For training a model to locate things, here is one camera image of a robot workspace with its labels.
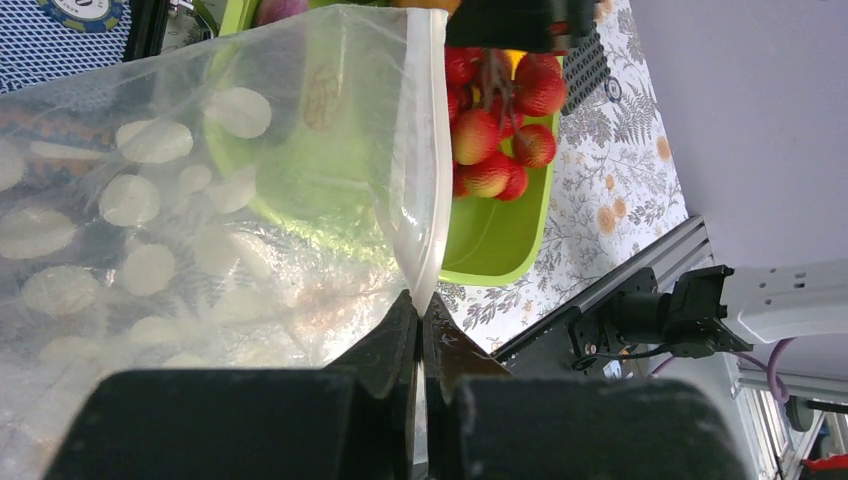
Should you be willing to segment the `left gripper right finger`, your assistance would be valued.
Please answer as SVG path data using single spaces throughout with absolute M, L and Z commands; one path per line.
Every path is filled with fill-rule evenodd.
M 466 479 L 471 472 L 467 443 L 477 416 L 471 382 L 511 373 L 456 324 L 438 293 L 422 317 L 422 366 L 429 474 Z

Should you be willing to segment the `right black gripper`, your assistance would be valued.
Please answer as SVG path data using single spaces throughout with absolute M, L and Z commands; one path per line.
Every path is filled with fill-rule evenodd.
M 466 0 L 446 27 L 449 47 L 563 55 L 594 33 L 593 0 Z

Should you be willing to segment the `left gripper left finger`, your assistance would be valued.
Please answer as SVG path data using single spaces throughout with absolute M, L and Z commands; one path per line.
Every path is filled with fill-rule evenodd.
M 341 479 L 412 475 L 419 322 L 404 290 L 373 330 L 326 367 L 353 380 L 341 416 Z

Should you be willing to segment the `red lychee bunch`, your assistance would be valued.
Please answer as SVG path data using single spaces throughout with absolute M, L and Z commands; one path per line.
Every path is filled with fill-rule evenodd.
M 553 120 L 568 99 L 560 57 L 447 47 L 444 66 L 453 197 L 519 199 L 556 154 Z

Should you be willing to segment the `clear zip top bag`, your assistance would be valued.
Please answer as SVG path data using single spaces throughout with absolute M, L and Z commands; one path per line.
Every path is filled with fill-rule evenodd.
M 320 367 L 435 291 L 441 10 L 339 4 L 1 97 L 1 475 L 129 369 Z

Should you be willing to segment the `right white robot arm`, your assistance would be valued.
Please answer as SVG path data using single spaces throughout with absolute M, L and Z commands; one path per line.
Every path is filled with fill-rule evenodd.
M 453 16 L 451 42 L 486 46 L 514 132 L 489 176 L 455 171 L 434 336 L 514 372 L 592 376 L 845 333 L 845 261 L 699 267 L 706 227 L 635 36 L 626 1 L 467 1 Z

